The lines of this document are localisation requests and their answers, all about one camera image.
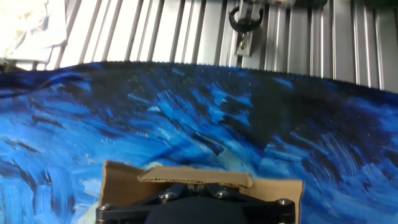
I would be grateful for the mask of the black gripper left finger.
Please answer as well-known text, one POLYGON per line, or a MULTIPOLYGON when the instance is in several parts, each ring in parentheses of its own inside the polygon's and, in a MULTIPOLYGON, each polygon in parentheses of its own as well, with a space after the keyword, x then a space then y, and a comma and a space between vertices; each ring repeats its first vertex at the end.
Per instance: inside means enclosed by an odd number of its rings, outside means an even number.
POLYGON ((126 206, 106 203, 96 209, 95 223, 144 223, 150 212, 158 206, 194 196, 195 194, 195 185, 173 184, 167 190, 126 206))

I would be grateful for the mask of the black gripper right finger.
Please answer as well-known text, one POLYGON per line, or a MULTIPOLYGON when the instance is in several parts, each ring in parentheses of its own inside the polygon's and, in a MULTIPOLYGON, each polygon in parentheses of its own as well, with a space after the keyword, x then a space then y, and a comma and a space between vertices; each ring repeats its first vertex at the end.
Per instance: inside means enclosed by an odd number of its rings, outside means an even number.
POLYGON ((264 201, 229 190, 218 183, 201 188, 202 214, 212 223, 295 223, 295 202, 264 201))

